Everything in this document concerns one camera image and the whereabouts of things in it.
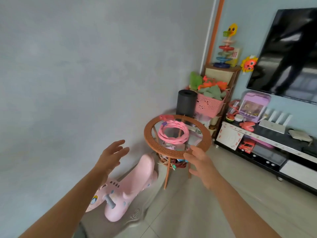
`pink plastic basket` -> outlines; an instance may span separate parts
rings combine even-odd
[[[214,98],[206,97],[202,94],[198,94],[195,111],[197,113],[214,118],[220,112],[222,106],[224,105],[224,100],[225,98],[220,101]]]

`pink plastic ride-on toy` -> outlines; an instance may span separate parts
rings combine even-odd
[[[106,200],[106,218],[111,222],[118,221],[137,194],[149,187],[157,180],[157,177],[153,157],[145,154],[141,157],[137,166],[123,180],[119,182],[109,178],[97,190],[86,212],[93,210]]]

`pink jump rope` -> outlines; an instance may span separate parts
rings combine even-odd
[[[184,134],[178,138],[167,137],[164,133],[167,128],[179,128],[184,132]],[[189,130],[183,122],[167,120],[161,124],[158,131],[158,137],[169,144],[184,144],[189,138]]]

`sticker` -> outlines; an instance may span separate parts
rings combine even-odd
[[[93,205],[98,200],[98,196],[94,196],[90,204]]]

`black tv screen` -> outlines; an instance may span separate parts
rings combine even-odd
[[[317,8],[277,11],[247,88],[317,105]]]

